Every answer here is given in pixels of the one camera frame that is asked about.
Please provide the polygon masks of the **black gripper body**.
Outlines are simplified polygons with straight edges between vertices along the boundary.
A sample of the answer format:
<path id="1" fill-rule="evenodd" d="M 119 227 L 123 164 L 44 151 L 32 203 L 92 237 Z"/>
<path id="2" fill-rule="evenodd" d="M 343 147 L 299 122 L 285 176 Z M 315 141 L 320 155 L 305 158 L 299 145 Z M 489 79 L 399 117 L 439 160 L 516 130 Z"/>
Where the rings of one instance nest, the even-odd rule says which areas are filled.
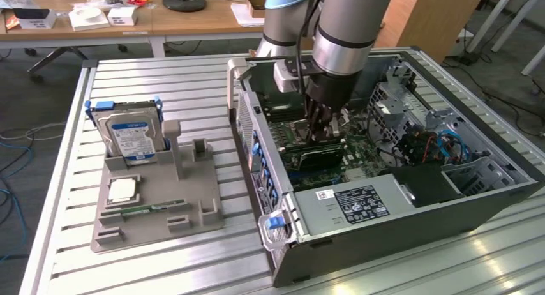
<path id="1" fill-rule="evenodd" d="M 339 112 L 351 100 L 359 76 L 360 72 L 352 75 L 311 75 L 305 87 L 305 111 L 312 112 L 315 106 L 324 105 L 333 112 Z"/>

